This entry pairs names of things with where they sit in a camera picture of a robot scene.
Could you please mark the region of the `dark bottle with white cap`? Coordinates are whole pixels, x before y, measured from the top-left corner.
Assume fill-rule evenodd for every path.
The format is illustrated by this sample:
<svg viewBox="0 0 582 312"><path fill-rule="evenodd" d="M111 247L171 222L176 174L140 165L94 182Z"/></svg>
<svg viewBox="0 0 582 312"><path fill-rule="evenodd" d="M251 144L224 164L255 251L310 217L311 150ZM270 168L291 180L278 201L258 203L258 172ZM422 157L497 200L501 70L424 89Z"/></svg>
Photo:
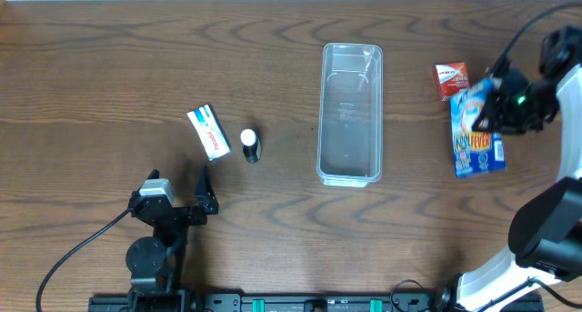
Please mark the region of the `dark bottle with white cap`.
<svg viewBox="0 0 582 312"><path fill-rule="evenodd" d="M258 162L262 153L258 134L253 129L244 129L240 134L240 140L246 161L250 164Z"/></svg>

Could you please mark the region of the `blue Kool Fever box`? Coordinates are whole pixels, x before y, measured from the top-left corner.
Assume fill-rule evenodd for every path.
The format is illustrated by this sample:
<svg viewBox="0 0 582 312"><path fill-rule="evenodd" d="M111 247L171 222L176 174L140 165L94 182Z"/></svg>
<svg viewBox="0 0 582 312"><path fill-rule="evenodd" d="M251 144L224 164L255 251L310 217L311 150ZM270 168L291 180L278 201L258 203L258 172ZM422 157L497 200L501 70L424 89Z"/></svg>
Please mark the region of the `blue Kool Fever box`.
<svg viewBox="0 0 582 312"><path fill-rule="evenodd" d="M472 130L487 95L494 89L495 83L484 79L460 90L450 99L452 147L457 178L506 169L501 135Z"/></svg>

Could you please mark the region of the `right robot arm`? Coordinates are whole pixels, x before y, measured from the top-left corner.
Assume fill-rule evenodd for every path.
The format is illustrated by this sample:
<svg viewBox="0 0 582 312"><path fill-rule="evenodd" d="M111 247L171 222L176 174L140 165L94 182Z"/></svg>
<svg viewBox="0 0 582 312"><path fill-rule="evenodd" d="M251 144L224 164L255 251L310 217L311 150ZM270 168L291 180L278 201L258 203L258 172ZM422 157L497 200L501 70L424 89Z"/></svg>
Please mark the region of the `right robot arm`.
<svg viewBox="0 0 582 312"><path fill-rule="evenodd" d="M541 47L541 78L529 82L506 56L488 78L460 94L485 102L472 130L523 135L562 118L560 167L556 183L523 205L510 225L507 246L480 268L452 279L436 296L438 311L540 311L526 300L543 288L581 275L581 31L565 26Z"/></svg>

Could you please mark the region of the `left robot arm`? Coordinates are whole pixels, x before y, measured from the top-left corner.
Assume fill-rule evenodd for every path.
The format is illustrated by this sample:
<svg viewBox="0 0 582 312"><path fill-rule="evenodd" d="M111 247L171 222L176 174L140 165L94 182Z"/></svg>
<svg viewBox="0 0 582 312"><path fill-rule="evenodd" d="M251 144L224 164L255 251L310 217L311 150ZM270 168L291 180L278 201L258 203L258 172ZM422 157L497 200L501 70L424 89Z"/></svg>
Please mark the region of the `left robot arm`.
<svg viewBox="0 0 582 312"><path fill-rule="evenodd" d="M219 211L208 167L199 173L192 206L175 206L175 198L170 181L156 169L130 196L128 212L153 228L152 236L137 239L126 252L131 311L204 309L203 299L181 285L181 275L189 228L205 225L207 217Z"/></svg>

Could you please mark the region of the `white Panadol box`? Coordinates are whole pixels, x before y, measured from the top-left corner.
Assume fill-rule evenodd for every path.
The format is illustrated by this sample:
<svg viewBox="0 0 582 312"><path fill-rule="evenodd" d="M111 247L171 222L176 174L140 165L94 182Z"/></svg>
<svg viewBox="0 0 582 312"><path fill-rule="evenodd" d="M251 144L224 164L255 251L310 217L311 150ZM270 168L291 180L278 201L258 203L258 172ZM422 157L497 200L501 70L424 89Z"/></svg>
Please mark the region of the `white Panadol box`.
<svg viewBox="0 0 582 312"><path fill-rule="evenodd" d="M226 135L210 105L204 105L190 111L186 116L196 130L210 161L226 156L231 152Z"/></svg>

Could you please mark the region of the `red medicine box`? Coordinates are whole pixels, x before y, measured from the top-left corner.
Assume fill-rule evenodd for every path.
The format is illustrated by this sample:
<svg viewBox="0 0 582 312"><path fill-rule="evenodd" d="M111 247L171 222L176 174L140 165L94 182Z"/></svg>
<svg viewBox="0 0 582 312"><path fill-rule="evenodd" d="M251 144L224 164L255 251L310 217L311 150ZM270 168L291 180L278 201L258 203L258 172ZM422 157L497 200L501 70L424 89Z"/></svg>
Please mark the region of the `red medicine box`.
<svg viewBox="0 0 582 312"><path fill-rule="evenodd" d="M448 101L459 91L470 87L465 62L435 64L433 75L440 101Z"/></svg>

